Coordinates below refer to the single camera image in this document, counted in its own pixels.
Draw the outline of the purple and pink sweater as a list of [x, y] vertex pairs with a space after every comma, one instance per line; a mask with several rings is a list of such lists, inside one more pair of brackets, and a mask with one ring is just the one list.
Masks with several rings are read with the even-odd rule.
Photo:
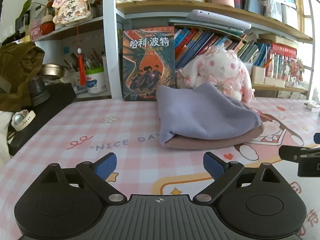
[[211, 150], [249, 142], [264, 131], [259, 114], [224, 96], [211, 83], [194, 89], [160, 86], [156, 92], [159, 142], [164, 147]]

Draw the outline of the pink checkered table mat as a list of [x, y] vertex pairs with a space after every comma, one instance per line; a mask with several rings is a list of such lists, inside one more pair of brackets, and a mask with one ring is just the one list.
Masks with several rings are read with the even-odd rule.
[[[249, 154], [234, 148], [216, 150], [225, 161], [247, 167], [272, 163], [300, 195], [307, 217], [300, 236], [319, 239], [319, 179], [297, 175], [297, 164], [278, 158], [277, 143], [303, 143], [313, 148], [319, 132], [319, 111], [309, 111], [302, 100], [256, 98], [251, 106], [279, 131]], [[194, 196], [213, 180], [203, 168], [203, 151], [165, 148], [159, 143], [155, 102], [97, 100], [75, 102], [44, 125], [1, 170], [1, 239], [21, 233], [14, 206], [29, 185], [50, 163], [74, 167], [96, 161], [108, 152], [117, 168], [108, 182], [126, 196], [132, 194], [188, 194]]]

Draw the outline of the wooden desk shelf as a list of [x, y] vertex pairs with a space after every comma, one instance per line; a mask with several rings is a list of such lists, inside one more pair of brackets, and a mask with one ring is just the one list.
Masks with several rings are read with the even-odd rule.
[[308, 93], [308, 90], [290, 87], [290, 86], [278, 87], [278, 86], [271, 86], [271, 85], [255, 84], [254, 83], [254, 84], [252, 84], [252, 88], [255, 90], [286, 91], [286, 92], [297, 92], [297, 93], [302, 93], [302, 94]]

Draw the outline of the white pen holder box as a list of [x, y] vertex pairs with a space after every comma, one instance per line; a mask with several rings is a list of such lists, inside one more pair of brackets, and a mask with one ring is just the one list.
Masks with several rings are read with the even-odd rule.
[[263, 85], [265, 79], [265, 68], [252, 66], [251, 80], [253, 84]]

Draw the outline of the white smart watch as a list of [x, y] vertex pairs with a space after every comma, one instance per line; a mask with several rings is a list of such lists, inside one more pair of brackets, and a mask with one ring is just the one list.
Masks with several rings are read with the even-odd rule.
[[34, 111], [21, 110], [13, 115], [11, 125], [17, 132], [22, 131], [33, 121], [35, 116]]

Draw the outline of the red hanging tassel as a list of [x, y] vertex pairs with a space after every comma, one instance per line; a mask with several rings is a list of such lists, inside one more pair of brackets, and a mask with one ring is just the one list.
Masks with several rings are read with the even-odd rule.
[[86, 76], [85, 76], [85, 67], [84, 61], [82, 58], [82, 50], [80, 48], [80, 38], [79, 38], [79, 28], [76, 28], [77, 32], [77, 53], [78, 53], [78, 65], [79, 65], [79, 72], [80, 72], [80, 85], [84, 86], [86, 84]]

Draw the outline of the white green lid jar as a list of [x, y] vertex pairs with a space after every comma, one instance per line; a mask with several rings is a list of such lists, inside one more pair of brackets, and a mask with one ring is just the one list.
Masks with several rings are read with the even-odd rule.
[[100, 94], [107, 91], [104, 68], [92, 68], [85, 72], [86, 86], [91, 95]]

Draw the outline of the white pink plush bunny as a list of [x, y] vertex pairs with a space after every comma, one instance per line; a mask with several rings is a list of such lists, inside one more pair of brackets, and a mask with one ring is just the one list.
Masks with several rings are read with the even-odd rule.
[[177, 70], [178, 88], [196, 88], [207, 82], [225, 96], [241, 102], [248, 103], [254, 97], [247, 67], [235, 51], [225, 50], [224, 46], [210, 46]]

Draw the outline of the metal round tin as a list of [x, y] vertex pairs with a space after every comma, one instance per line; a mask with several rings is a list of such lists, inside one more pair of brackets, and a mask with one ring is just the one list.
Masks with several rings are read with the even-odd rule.
[[65, 75], [65, 68], [59, 64], [44, 63], [39, 71], [42, 76], [60, 79]]

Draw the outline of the Harry Potter book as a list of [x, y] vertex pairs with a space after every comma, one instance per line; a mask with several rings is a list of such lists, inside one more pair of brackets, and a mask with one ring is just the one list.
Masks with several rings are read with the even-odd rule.
[[123, 99], [153, 101], [159, 86], [175, 86], [175, 28], [123, 32]]

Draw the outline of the olive green cloth bag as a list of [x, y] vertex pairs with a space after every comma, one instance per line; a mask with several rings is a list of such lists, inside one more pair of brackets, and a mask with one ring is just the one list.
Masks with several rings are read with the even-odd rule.
[[10, 93], [1, 94], [1, 111], [19, 112], [31, 105], [28, 83], [39, 73], [44, 55], [34, 42], [1, 47], [1, 78], [11, 84]]

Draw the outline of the white tablet on books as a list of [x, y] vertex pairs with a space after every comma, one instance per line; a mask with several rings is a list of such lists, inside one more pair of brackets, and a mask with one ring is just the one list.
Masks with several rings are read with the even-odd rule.
[[236, 18], [232, 18], [229, 16], [217, 14], [214, 12], [194, 9], [192, 10], [187, 19], [194, 20], [194, 21], [201, 21], [207, 23], [216, 23], [220, 25], [225, 25], [228, 27], [236, 28], [239, 30], [249, 30], [251, 29], [251, 24]]

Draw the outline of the pink cartoon sign ornament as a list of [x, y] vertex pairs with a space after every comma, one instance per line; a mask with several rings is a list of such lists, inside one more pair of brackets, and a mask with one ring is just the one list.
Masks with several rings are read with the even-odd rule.
[[57, 9], [53, 18], [55, 24], [75, 25], [92, 19], [89, 0], [54, 0], [52, 7]]

